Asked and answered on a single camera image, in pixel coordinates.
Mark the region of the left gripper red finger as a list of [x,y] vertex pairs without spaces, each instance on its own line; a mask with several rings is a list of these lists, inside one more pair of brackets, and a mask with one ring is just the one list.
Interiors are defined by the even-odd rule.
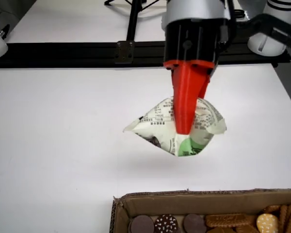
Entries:
[[192,62],[192,68],[194,84],[197,85],[197,97],[203,99],[216,64],[213,62]]
[[172,85],[174,90],[173,111],[176,132],[188,135],[195,118],[197,105],[197,85],[194,84],[192,62],[206,62],[203,60],[169,60],[164,67],[172,71]]

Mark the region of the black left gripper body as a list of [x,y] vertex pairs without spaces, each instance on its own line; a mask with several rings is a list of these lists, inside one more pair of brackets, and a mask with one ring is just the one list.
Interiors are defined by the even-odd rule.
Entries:
[[181,19],[165,27],[164,66],[191,62],[196,66],[215,67],[229,42],[228,19]]

